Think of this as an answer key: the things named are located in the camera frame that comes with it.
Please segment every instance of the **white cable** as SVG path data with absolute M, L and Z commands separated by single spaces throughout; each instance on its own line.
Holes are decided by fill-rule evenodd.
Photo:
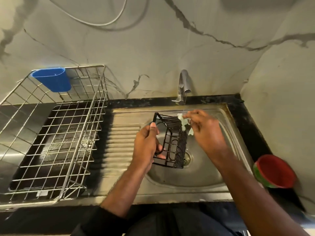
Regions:
M 55 2 L 53 2 L 52 0 L 50 0 L 51 3 L 53 3 L 56 7 L 58 7 L 62 12 L 64 12 L 65 14 L 67 14 L 69 17 L 75 19 L 76 21 L 79 21 L 81 23 L 84 23 L 84 24 L 87 24 L 87 25 L 92 25 L 92 26 L 107 26 L 107 25 L 110 25 L 110 24 L 113 24 L 114 22 L 116 22 L 116 20 L 118 20 L 122 13 L 124 12 L 125 8 L 126 8 L 126 4 L 127 4 L 127 0 L 124 1 L 124 5 L 120 11 L 120 13 L 118 14 L 118 16 L 116 16 L 115 19 L 113 19 L 112 21 L 110 22 L 107 22 L 107 23 L 104 23 L 104 24 L 95 24 L 95 23 L 89 23 L 89 22 L 86 22 L 86 21 L 83 21 L 83 20 L 80 20 L 79 18 L 76 18 L 74 17 L 73 15 L 69 14 L 68 12 L 66 12 L 64 9 L 62 9 L 58 4 L 56 4 Z

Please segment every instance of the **hand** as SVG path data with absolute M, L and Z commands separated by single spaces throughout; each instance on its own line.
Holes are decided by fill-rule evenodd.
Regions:
M 158 134 L 158 128 L 154 122 L 145 126 L 136 134 L 131 163 L 143 168 L 145 173 L 148 173 L 152 166 L 154 154 L 162 151 L 163 146 L 156 138 Z M 158 155 L 158 157 L 165 159 L 163 155 Z
M 197 109 L 189 111 L 183 118 L 191 119 L 195 139 L 211 160 L 228 150 L 218 119 Z

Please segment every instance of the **sink drain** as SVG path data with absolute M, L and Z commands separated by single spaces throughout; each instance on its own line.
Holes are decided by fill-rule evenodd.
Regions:
M 184 167 L 188 167 L 189 163 L 191 162 L 192 162 L 192 156 L 186 151 L 185 158 L 184 158 Z

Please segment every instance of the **black wire caddy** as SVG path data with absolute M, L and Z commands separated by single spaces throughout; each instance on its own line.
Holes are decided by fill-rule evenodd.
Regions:
M 182 131 L 181 121 L 174 116 L 155 113 L 153 122 L 159 129 L 160 134 L 157 136 L 157 139 L 163 146 L 162 151 L 155 153 L 153 164 L 170 168 L 183 168 L 187 133 Z M 157 157 L 159 154 L 164 155 L 166 158 Z

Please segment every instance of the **black sleeve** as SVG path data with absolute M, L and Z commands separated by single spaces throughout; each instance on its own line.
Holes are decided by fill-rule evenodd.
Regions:
M 98 207 L 88 219 L 74 229 L 71 236 L 121 236 L 126 224 L 126 219 Z

